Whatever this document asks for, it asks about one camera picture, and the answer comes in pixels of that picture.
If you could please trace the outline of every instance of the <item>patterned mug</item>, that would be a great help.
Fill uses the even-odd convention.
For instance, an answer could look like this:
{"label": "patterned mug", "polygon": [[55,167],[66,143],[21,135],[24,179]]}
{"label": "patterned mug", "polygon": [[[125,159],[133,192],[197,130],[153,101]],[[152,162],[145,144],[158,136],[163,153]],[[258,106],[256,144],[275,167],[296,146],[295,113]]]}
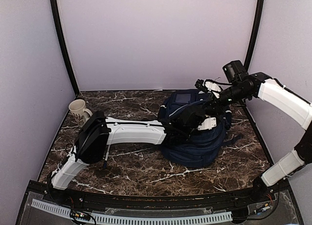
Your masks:
{"label": "patterned mug", "polygon": [[82,99],[72,101],[68,108],[80,127],[92,116],[92,112],[87,108],[86,102]]}

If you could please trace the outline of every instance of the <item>white wall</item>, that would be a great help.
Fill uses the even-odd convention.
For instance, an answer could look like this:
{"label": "white wall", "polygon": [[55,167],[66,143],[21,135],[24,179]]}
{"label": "white wall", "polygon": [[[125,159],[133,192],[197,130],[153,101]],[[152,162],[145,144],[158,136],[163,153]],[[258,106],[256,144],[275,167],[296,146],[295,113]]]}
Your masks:
{"label": "white wall", "polygon": [[[312,101],[312,0],[265,0],[250,73],[265,72]],[[304,131],[270,104],[248,104],[274,161],[288,153]],[[291,179],[306,224],[312,224],[312,167]]]}
{"label": "white wall", "polygon": [[49,0],[0,0],[0,224],[15,224],[72,99]]}
{"label": "white wall", "polygon": [[244,61],[256,0],[58,0],[80,90],[194,88]]}

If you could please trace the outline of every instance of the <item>marble table top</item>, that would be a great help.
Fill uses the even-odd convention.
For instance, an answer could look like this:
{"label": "marble table top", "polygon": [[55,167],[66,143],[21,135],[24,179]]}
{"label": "marble table top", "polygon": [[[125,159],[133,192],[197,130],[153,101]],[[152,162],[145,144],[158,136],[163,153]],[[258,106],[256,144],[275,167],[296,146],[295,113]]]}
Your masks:
{"label": "marble table top", "polygon": [[[171,91],[81,92],[87,107],[106,116],[126,120],[156,119],[163,100]],[[269,167],[265,153],[241,107],[231,106],[232,127],[228,138],[241,133],[244,138],[222,147],[216,160],[202,169],[188,169],[165,159],[151,144],[111,146],[108,166],[103,161],[82,170],[69,188],[114,195],[186,196],[248,188],[253,179]],[[48,153],[39,181],[66,156],[79,131],[69,113]]]}

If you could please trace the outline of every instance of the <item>mug handle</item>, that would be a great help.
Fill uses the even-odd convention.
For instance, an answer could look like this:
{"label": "mug handle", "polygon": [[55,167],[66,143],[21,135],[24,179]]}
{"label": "mug handle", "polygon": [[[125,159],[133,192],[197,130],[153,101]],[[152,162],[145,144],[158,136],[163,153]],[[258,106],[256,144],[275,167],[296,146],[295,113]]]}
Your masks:
{"label": "mug handle", "polygon": [[88,113],[90,117],[92,116],[92,111],[90,111],[88,108],[83,109],[83,112]]}

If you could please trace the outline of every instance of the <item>backpack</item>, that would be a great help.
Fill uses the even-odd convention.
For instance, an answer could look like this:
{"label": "backpack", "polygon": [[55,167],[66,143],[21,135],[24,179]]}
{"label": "backpack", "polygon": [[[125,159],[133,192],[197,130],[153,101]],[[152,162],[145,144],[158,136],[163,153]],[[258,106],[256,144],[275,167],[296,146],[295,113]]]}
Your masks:
{"label": "backpack", "polygon": [[[158,121],[169,122],[188,106],[202,105],[212,99],[212,93],[203,93],[200,90],[180,90],[173,92],[161,105],[158,112]],[[190,168],[202,168],[211,164],[217,157],[221,146],[232,144],[242,135],[238,135],[230,141],[224,142],[227,130],[231,127],[232,113],[229,106],[224,114],[216,117],[219,122],[211,130],[195,131],[188,141],[181,144],[166,143],[160,145],[163,156],[183,166]]]}

